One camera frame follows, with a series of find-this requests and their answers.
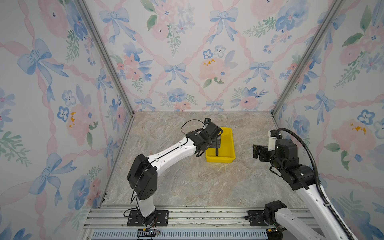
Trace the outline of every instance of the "vented panel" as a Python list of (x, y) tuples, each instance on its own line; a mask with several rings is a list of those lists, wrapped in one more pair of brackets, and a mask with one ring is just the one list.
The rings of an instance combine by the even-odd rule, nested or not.
[[(159, 229), (160, 234), (153, 237), (156, 239), (268, 239), (265, 229)], [(137, 229), (95, 229), (91, 239), (137, 239)], [(145, 237), (147, 234), (139, 232), (140, 239), (151, 239)]]

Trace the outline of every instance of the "green leaf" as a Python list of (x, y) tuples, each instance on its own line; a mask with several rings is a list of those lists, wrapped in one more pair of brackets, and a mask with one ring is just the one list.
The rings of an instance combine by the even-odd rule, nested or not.
[(91, 147), (92, 149), (92, 142), (93, 142), (93, 137), (92, 137), (92, 134), (90, 132), (87, 133), (87, 142), (88, 142), (88, 145)]
[(345, 42), (342, 45), (342, 47), (348, 46), (350, 44), (353, 44), (353, 43), (357, 42), (362, 36), (363, 36), (362, 33), (356, 33), (356, 34), (350, 36), (347, 40), (345, 40)]
[(147, 21), (147, 28), (148, 28), (148, 31), (153, 27), (153, 25), (155, 25), (157, 23), (157, 15), (152, 15), (149, 17), (148, 21)]
[(153, 7), (153, 4), (151, 3), (150, 0), (140, 0), (141, 4), (143, 4), (144, 8), (147, 11), (154, 12), (155, 8)]
[(6, 139), (9, 135), (11, 135), (11, 132), (10, 132), (10, 131), (4, 133), (4, 135), (3, 135), (3, 139)]
[(95, 128), (97, 127), (97, 125), (99, 124), (99, 121), (97, 121), (97, 122), (93, 122), (93, 124), (94, 124), (94, 126), (92, 126), (92, 124), (89, 125), (89, 129), (90, 129), (90, 130), (95, 129)]
[(362, 14), (361, 20), (360, 20), (360, 28), (364, 30), (367, 30), (369, 24), (371, 23), (372, 19), (372, 12), (369, 9), (368, 5), (365, 7), (364, 13)]
[(340, 146), (335, 142), (325, 145), (324, 148), (331, 152), (338, 152), (340, 150)]
[(341, 164), (344, 166), (344, 168), (349, 171), (349, 167), (348, 167), (348, 163), (349, 161), (344, 161), (344, 158), (345, 156), (348, 156), (348, 152), (347, 151), (342, 151), (341, 152)]
[(203, 88), (208, 87), (209, 85), (211, 85), (211, 83), (212, 83), (212, 79), (207, 79), (207, 80), (205, 81), (204, 85), (203, 85)]

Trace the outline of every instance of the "metal corner post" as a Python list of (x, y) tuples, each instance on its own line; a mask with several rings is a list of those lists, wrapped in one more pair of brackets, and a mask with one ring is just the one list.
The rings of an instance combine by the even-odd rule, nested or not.
[(92, 18), (91, 13), (89, 12), (88, 6), (85, 3), (85, 0), (74, 0), (74, 3), (80, 12), (81, 17), (83, 18), (83, 20), (86, 24), (86, 27), (88, 28), (90, 34), (93, 37), (93, 40), (95, 42), (97, 49), (99, 50), (101, 57), (105, 61), (106, 68), (107, 68), (109, 74), (111, 75), (112, 81), (115, 84), (116, 89), (117, 89), (119, 95), (121, 96), (123, 103), (128, 108), (129, 114), (132, 117), (133, 116), (132, 106), (129, 104), (128, 97), (125, 94), (123, 86), (122, 86), (122, 84), (121, 84), (121, 82), (120, 82), (120, 80), (116, 74), (116, 71), (113, 68), (112, 61), (109, 58), (108, 52), (107, 52), (105, 45), (101, 39), (99, 31), (96, 28), (96, 25), (94, 23), (94, 20)]
[(285, 99), (288, 97), (289, 93), (291, 92), (292, 88), (294, 87), (295, 83), (297, 82), (297, 79), (300, 77), (301, 73), (305, 69), (305, 66), (313, 56), (314, 52), (318, 48), (321, 40), (326, 35), (328, 29), (330, 28), (331, 24), (333, 23), (334, 19), (337, 16), (337, 13), (340, 11), (341, 6), (345, 0), (334, 0), (332, 5), (330, 6), (326, 16), (324, 17), (324, 21), (321, 23), (319, 28), (317, 29), (316, 33), (313, 36), (312, 42), (309, 44), (308, 48), (303, 54), (303, 57), (301, 58), (296, 70), (292, 73), (292, 76), (285, 86), (283, 92), (281, 93), (279, 99), (277, 100), (277, 103), (275, 107), (272, 110), (272, 115), (275, 116), (276, 113), (278, 113), (279, 109), (283, 106)]

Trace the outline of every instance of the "pink flower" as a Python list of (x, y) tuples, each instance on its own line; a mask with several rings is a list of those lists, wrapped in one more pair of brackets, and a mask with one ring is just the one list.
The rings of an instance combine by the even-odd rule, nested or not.
[(126, 112), (125, 112), (125, 109), (123, 107), (118, 107), (117, 111), (116, 111), (116, 119), (118, 121), (118, 123), (123, 123), (124, 122), (124, 119), (125, 119), (125, 116), (126, 116)]
[(219, 58), (210, 58), (202, 61), (200, 65), (199, 78), (202, 80), (214, 79), (220, 77), (221, 73), (225, 73), (225, 67), (223, 60)]
[(259, 0), (252, 1), (251, 12), (260, 21), (275, 15), (275, 13), (281, 8), (284, 0)]
[(158, 22), (153, 26), (153, 37), (158, 40), (165, 40), (168, 36), (168, 27), (164, 22)]
[(135, 56), (133, 54), (131, 54), (130, 57), (125, 55), (124, 58), (125, 58), (124, 65), (131, 66), (131, 67), (137, 67), (139, 65), (139, 62), (135, 61)]
[(69, 135), (74, 137), (79, 146), (84, 144), (85, 137), (89, 132), (89, 125), (95, 120), (93, 109), (85, 108), (81, 104), (75, 105), (68, 116), (67, 129)]
[(377, 26), (370, 25), (360, 40), (360, 45), (369, 53), (382, 43), (384, 43), (383, 23), (379, 23)]
[(96, 198), (95, 194), (92, 194), (92, 192), (87, 196), (87, 206), (92, 206), (93, 205), (93, 200)]
[(291, 66), (287, 68), (287, 70), (292, 70), (292, 72), (296, 69), (297, 63), (291, 63)]
[(340, 54), (340, 63), (346, 65), (353, 62), (360, 55), (361, 46), (357, 44), (348, 45)]
[(58, 0), (38, 0), (40, 18), (53, 35), (67, 38), (68, 20), (63, 5)]
[(255, 97), (246, 97), (241, 100), (240, 107), (251, 109), (255, 108), (257, 106), (257, 103), (258, 101)]
[(116, 67), (117, 70), (119, 70), (119, 71), (120, 71), (120, 70), (124, 70), (124, 64), (122, 64), (122, 63), (117, 63), (117, 65), (118, 65), (118, 66)]
[(367, 171), (367, 165), (374, 161), (368, 154), (376, 146), (376, 139), (372, 131), (364, 124), (349, 120), (343, 122), (339, 129), (332, 130), (332, 138), (339, 144), (340, 149), (348, 152), (344, 161), (349, 161), (350, 169)]
[(158, 14), (157, 20), (161, 22), (173, 23), (175, 21), (176, 10), (175, 6), (172, 6), (171, 0), (167, 3), (159, 1), (160, 6), (155, 6), (155, 11)]
[(127, 73), (125, 74), (127, 79), (132, 79), (133, 81), (138, 81), (142, 77), (141, 71), (137, 68), (137, 66), (133, 66), (131, 68), (127, 68)]
[(181, 112), (183, 112), (186, 109), (191, 109), (191, 104), (187, 101), (175, 103), (173, 106), (175, 107), (175, 110), (180, 110)]
[(101, 179), (98, 177), (93, 180), (90, 186), (91, 193), (96, 193), (98, 188), (100, 187)]

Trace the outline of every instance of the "black mounting plate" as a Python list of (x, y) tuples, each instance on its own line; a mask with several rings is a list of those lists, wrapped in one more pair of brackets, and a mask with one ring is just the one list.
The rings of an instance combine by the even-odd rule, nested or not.
[[(168, 210), (156, 210), (155, 218), (157, 227), (166, 227), (168, 225)], [(132, 210), (129, 212), (127, 226), (129, 227), (143, 227), (141, 217), (139, 216), (139, 212), (137, 210)]]
[[(256, 216), (256, 215), (260, 215), (260, 214), (263, 214), (263, 210), (248, 210), (248, 216)], [(251, 225), (251, 227), (264, 227), (264, 226), (269, 226), (267, 225), (265, 222), (264, 222), (264, 218), (263, 217), (260, 217), (260, 218), (252, 218), (249, 220), (249, 224)]]

